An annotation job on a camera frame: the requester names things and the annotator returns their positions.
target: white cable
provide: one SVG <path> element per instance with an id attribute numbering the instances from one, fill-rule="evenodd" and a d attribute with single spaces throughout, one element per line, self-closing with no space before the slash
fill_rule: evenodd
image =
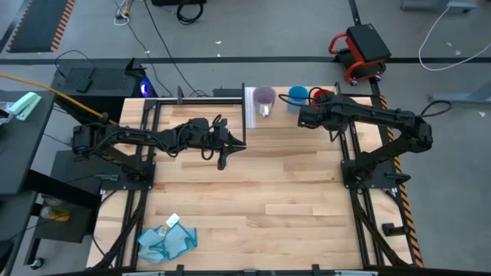
<path id="1" fill-rule="evenodd" d="M 126 15 L 124 15 L 123 12 L 121 12 L 121 9 L 123 8 L 123 5 L 124 5 L 124 3 L 126 3 L 126 1 L 129 1 L 129 0 L 123 0 L 121 2 L 121 4 L 116 9 L 116 15 L 114 16 L 114 21 L 113 21 L 113 23 L 116 26 L 124 26 L 124 25 L 128 25 L 128 23 L 130 23 L 130 18 L 127 17 Z M 124 23 L 116 23 L 116 20 L 117 20 L 117 16 L 118 15 L 120 15 L 121 17 L 123 17 L 123 19 L 126 19 L 126 21 Z"/>
<path id="2" fill-rule="evenodd" d="M 121 14 L 121 16 L 123 16 L 123 18 L 124 18 L 124 19 L 126 19 L 126 22 L 121 23 L 121 24 L 120 24 L 120 23 L 116 23 L 116 18 L 114 18 L 114 24 L 115 24 L 116 26 L 124 26 L 124 25 L 128 25 L 128 23 L 130 23 L 130 18 L 129 18 L 129 17 L 127 17 L 126 15 L 123 15 L 123 14 Z"/>
<path id="3" fill-rule="evenodd" d="M 421 64 L 421 66 L 423 66 L 423 68 L 424 68 L 424 69 L 426 69 L 426 70 L 428 70 L 428 71 L 433 71 L 433 72 L 434 72 L 434 71 L 443 71 L 443 70 L 446 70 L 446 69 L 450 69 L 450 68 L 452 68 L 452 67 L 455 67 L 455 66 L 457 66 L 457 65 L 461 65 L 462 63 L 467 62 L 467 61 L 470 61 L 471 59 L 473 59 L 473 58 L 475 58 L 475 57 L 479 56 L 480 54 L 484 53 L 484 52 L 485 52 L 487 49 L 489 49 L 489 47 L 491 47 L 491 43 L 489 43 L 489 44 L 488 44 L 488 45 L 487 45 L 487 46 L 486 46 L 486 47 L 485 47 L 485 48 L 484 48 L 482 51 L 480 51 L 479 53 L 477 53 L 477 54 L 473 55 L 472 57 L 469 57 L 469 58 L 467 58 L 467 59 L 465 59 L 465 60 L 463 60 L 463 61 L 461 61 L 461 62 L 457 62 L 457 63 L 452 64 L 452 65 L 449 65 L 449 66 L 447 66 L 447 67 L 442 67 L 442 68 L 428 68 L 426 65 L 424 65 L 424 64 L 423 64 L 423 61 L 421 60 L 421 50 L 423 50 L 424 45 L 427 43 L 427 40 L 428 40 L 428 38 L 430 37 L 431 32 L 433 31 L 433 29 L 434 29 L 434 28 L 435 28 L 435 26 L 437 25 L 438 21 L 439 21 L 439 20 L 440 20 L 440 19 L 441 19 L 441 18 L 442 18 L 442 17 L 443 17 L 443 16 L 444 16 L 444 15 L 445 15 L 447 12 L 448 12 L 448 10 L 449 10 L 449 9 L 450 9 L 450 3 L 448 4 L 448 7 L 447 7 L 447 9 L 446 9 L 446 10 L 443 12 L 443 14 L 442 14 L 442 15 L 440 15 L 440 17 L 439 17 L 439 18 L 438 18 L 438 19 L 435 21 L 435 23 L 433 24 L 433 26 L 431 26 L 430 31 L 428 31 L 428 34 L 427 34 L 426 38 L 424 39 L 423 44 L 422 44 L 422 45 L 421 45 L 421 47 L 420 47 L 420 50 L 417 52 L 417 56 L 418 56 L 418 57 L 419 57 L 419 59 L 420 59 L 420 64 Z"/>

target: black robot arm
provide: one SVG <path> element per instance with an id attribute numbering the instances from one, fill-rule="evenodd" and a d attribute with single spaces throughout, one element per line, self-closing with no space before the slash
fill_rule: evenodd
<path id="1" fill-rule="evenodd" d="M 237 140 L 226 125 L 227 119 L 221 119 L 220 115 L 211 127 L 207 119 L 195 118 L 160 132 L 90 123 L 74 128 L 72 149 L 79 156 L 98 155 L 134 172 L 142 172 L 141 164 L 135 156 L 127 156 L 112 146 L 118 143 L 154 146 L 171 157 L 177 157 L 179 152 L 192 148 L 201 150 L 205 160 L 210 160 L 213 153 L 218 152 L 218 169 L 222 170 L 229 154 L 246 148 L 244 142 Z M 205 151 L 210 151 L 210 154 L 205 156 Z"/>
<path id="2" fill-rule="evenodd" d="M 350 122 L 371 123 L 398 129 L 400 136 L 380 148 L 356 156 L 353 174 L 362 179 L 370 177 L 377 164 L 406 152 L 421 153 L 431 149 L 431 126 L 411 111 L 381 110 L 356 103 L 349 97 L 332 93 L 321 94 L 310 106 L 300 109 L 300 127 L 326 130 L 346 130 Z"/>

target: hazard tape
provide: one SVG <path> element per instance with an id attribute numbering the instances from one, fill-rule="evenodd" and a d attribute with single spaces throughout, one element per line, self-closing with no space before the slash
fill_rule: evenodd
<path id="1" fill-rule="evenodd" d="M 58 24 L 58 28 L 56 29 L 56 33 L 54 34 L 53 42 L 51 43 L 51 51 L 56 51 L 60 47 L 61 38 L 63 37 L 63 33 L 65 28 L 68 25 L 68 20 L 70 19 L 70 15 L 74 10 L 75 0 L 68 0 L 67 5 L 64 8 L 63 15 L 60 19 L 60 24 Z"/>
<path id="2" fill-rule="evenodd" d="M 380 96 L 381 104 L 384 109 L 387 109 L 387 100 L 384 96 Z M 387 135 L 389 136 L 389 141 L 394 141 L 394 133 L 390 127 L 387 128 Z M 394 166 L 396 168 L 396 173 L 402 173 L 400 167 L 399 157 L 394 158 Z M 423 267 L 423 259 L 421 258 L 420 245 L 417 242 L 416 229 L 414 228 L 413 216 L 411 215 L 411 209 L 409 206 L 409 200 L 407 199 L 406 186 L 404 184 L 399 185 L 400 197 L 402 198 L 402 206 L 404 209 L 404 217 L 406 219 L 406 225 L 410 229 L 410 247 L 413 251 L 413 256 L 415 263 L 418 267 Z"/>
<path id="3" fill-rule="evenodd" d="M 31 7 L 31 2 L 32 2 L 32 0 L 31 0 L 31 1 L 29 1 L 29 3 L 28 3 L 26 6 L 25 6 L 25 11 L 24 11 L 24 14 L 22 15 L 21 20 L 19 20 L 19 21 L 18 21 L 17 28 L 15 28 L 15 31 L 14 31 L 14 33 L 12 34 L 12 37 L 10 38 L 10 43 L 7 45 L 7 49 L 6 49 L 6 50 L 7 50 L 7 52 L 9 52 L 9 51 L 10 51 L 10 47 L 12 46 L 12 42 L 14 41 L 15 36 L 16 36 L 16 34 L 17 34 L 17 30 L 18 30 L 18 28 L 20 27 L 20 25 L 22 24 L 22 22 L 24 21 L 25 14 L 26 14 L 26 12 L 28 11 L 29 7 Z"/>
<path id="4" fill-rule="evenodd" d="M 29 7 L 31 6 L 31 2 L 32 0 L 28 3 L 28 5 L 25 8 L 25 12 L 22 15 L 21 20 L 19 21 L 17 28 L 15 29 L 14 34 L 12 35 L 12 38 L 10 39 L 10 44 L 7 46 L 7 51 L 10 51 L 12 42 L 14 41 L 15 35 L 17 34 L 17 30 L 21 26 L 22 22 L 24 21 L 24 17 Z M 70 19 L 70 15 L 74 10 L 74 5 L 75 5 L 75 0 L 68 0 L 67 5 L 64 8 L 63 15 L 61 16 L 60 24 L 58 25 L 58 28 L 56 29 L 56 33 L 54 34 L 53 41 L 50 47 L 51 51 L 56 51 L 60 47 L 61 38 L 63 37 L 64 30 L 68 25 L 68 20 Z"/>

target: concrete floor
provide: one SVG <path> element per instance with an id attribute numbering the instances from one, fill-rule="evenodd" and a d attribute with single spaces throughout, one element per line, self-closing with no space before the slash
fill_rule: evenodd
<path id="1" fill-rule="evenodd" d="M 373 23 L 394 57 L 416 57 L 417 49 L 438 14 L 403 12 L 399 1 L 357 1 L 361 20 Z M 444 17 L 423 51 L 424 57 L 470 56 L 491 42 L 491 3 L 478 1 L 479 9 L 468 15 Z M 7 29 L 20 3 L 6 0 L 0 10 L 0 32 Z M 141 46 L 127 27 L 113 25 L 112 0 L 78 1 L 61 46 L 55 53 L 9 54 L 2 59 L 55 58 L 78 49 L 90 58 L 144 58 Z M 311 0 L 209 0 L 203 17 L 190 26 L 180 25 L 174 15 L 150 5 L 160 31 L 174 57 L 328 56 L 332 36 L 353 24 L 348 2 Z M 150 24 L 144 4 L 138 0 L 131 14 L 133 29 L 150 50 L 152 58 L 166 58 L 165 49 Z M 491 56 L 491 50 L 483 56 Z M 76 55 L 67 58 L 79 58 Z M 431 64 L 432 67 L 445 64 Z M 250 63 L 180 64 L 196 88 L 211 91 L 220 86 L 332 85 L 341 81 L 345 93 L 369 94 L 367 83 L 350 87 L 342 82 L 340 64 Z M 162 82 L 188 94 L 172 64 L 156 64 Z M 419 64 L 388 64 L 381 93 L 393 108 L 418 112 L 432 92 L 472 92 L 489 81 L 491 64 L 464 64 L 443 72 L 425 71 Z M 45 84 L 54 66 L 0 66 L 0 72 Z M 0 79 L 3 90 L 35 90 L 28 85 Z M 407 184 L 413 218 L 424 264 L 428 268 L 491 271 L 491 110 L 486 106 L 457 106 L 441 117 L 429 118 L 433 126 L 433 149 L 401 157 L 403 171 L 412 175 Z M 76 122 L 53 112 L 46 133 L 68 142 Z M 49 174 L 57 150 L 66 146 L 44 137 L 32 168 Z M 22 265 L 31 232 L 25 236 L 13 275 L 43 275 L 84 269 L 90 239 L 79 244 L 43 241 L 39 256 L 46 265 L 31 271 Z"/>

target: purple cup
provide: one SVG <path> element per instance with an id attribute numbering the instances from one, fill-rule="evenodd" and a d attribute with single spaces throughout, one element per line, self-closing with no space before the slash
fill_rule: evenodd
<path id="1" fill-rule="evenodd" d="M 275 105 L 276 92 L 271 87 L 257 87 L 252 94 L 252 100 L 255 110 L 266 117 Z"/>

